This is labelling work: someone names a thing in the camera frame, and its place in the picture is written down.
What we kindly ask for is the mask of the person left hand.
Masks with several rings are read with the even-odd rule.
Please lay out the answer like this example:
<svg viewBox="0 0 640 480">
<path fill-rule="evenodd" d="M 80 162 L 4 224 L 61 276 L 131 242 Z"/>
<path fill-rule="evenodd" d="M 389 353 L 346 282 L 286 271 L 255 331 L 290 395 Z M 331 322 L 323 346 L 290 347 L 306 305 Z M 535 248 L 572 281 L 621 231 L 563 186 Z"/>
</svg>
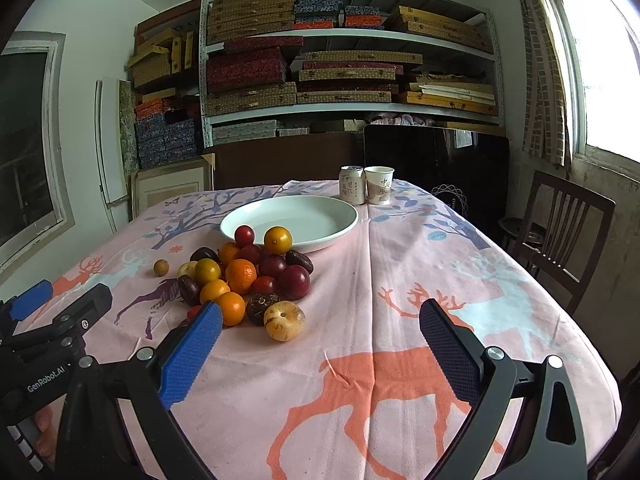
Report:
<svg viewBox="0 0 640 480">
<path fill-rule="evenodd" d="M 53 466 L 56 451 L 56 429 L 53 425 L 53 410 L 50 406 L 45 406 L 32 418 L 39 431 L 35 449 L 50 466 Z"/>
</svg>

